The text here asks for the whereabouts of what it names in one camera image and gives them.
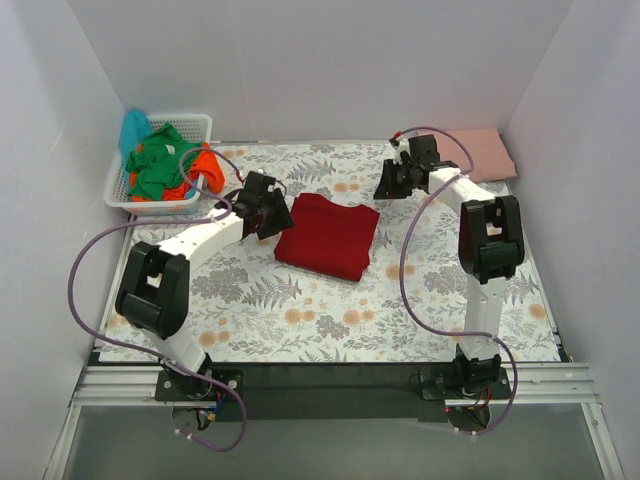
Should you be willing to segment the dark red t shirt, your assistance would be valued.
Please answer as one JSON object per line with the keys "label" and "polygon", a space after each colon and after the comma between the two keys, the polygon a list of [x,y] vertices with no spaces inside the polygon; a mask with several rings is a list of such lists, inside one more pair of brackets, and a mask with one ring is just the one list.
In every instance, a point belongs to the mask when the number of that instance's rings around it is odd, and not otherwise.
{"label": "dark red t shirt", "polygon": [[342,280],[361,280],[370,264],[377,211],[302,193],[295,198],[291,214],[294,226],[282,233],[274,249],[277,261]]}

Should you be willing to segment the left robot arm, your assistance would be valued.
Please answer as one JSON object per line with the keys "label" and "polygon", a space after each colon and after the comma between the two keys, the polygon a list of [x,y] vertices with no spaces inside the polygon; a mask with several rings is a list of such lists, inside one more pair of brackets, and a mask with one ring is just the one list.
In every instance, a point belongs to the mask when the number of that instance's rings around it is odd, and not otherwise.
{"label": "left robot arm", "polygon": [[265,239],[293,226],[280,182],[251,171],[202,221],[157,244],[131,248],[115,310],[151,340],[188,398],[203,399],[213,386],[210,357],[186,325],[191,275],[249,235]]}

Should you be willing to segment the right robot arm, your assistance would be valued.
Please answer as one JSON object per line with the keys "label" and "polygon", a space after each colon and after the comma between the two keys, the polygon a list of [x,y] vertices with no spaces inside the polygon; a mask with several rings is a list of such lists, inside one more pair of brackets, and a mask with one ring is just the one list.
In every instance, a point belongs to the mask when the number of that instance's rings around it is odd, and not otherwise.
{"label": "right robot arm", "polygon": [[[413,136],[406,138],[410,132]],[[502,297],[525,256],[519,202],[471,180],[473,163],[463,170],[443,160],[432,134],[413,128],[394,134],[389,143],[395,154],[383,162],[374,198],[405,199],[420,189],[428,194],[422,211],[438,198],[459,216],[458,259],[467,275],[465,323],[451,373],[441,383],[475,397],[500,378]]]}

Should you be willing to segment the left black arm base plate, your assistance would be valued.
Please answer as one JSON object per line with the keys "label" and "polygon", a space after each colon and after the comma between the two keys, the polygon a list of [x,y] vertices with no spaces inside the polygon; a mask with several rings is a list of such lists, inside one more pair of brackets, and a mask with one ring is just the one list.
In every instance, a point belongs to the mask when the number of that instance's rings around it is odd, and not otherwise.
{"label": "left black arm base plate", "polygon": [[[207,376],[240,393],[244,385],[241,370],[216,369],[207,371]],[[215,401],[225,395],[225,390],[208,381],[186,376],[173,370],[162,370],[157,378],[154,399],[156,401]]]}

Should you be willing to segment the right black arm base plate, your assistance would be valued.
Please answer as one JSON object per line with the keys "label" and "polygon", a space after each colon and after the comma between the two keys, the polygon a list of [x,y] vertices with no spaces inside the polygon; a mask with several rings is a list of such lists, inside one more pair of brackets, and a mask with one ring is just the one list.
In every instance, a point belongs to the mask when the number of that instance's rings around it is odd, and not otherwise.
{"label": "right black arm base plate", "polygon": [[459,385],[446,365],[427,365],[412,373],[408,379],[410,387],[424,400],[507,400],[511,395],[511,384],[504,368],[498,379],[483,388]]}

